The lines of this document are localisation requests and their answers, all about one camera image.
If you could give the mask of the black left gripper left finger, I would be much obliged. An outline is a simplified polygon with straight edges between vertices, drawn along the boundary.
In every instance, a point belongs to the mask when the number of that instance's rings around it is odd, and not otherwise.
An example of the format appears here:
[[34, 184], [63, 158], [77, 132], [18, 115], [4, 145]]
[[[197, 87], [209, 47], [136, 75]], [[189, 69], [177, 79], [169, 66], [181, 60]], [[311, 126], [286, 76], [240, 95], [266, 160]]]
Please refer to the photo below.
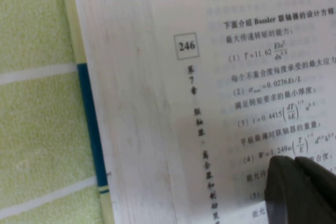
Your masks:
[[309, 192], [306, 176], [294, 160], [286, 156], [270, 159], [265, 203], [269, 223], [308, 223]]

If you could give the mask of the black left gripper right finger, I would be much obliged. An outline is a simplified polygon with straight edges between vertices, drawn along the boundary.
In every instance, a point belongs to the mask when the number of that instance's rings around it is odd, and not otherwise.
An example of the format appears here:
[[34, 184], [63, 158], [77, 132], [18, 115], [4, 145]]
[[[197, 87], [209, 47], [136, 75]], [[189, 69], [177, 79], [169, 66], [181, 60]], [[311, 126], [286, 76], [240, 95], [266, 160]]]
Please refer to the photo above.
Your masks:
[[293, 223], [335, 223], [335, 174], [307, 157], [296, 157]]

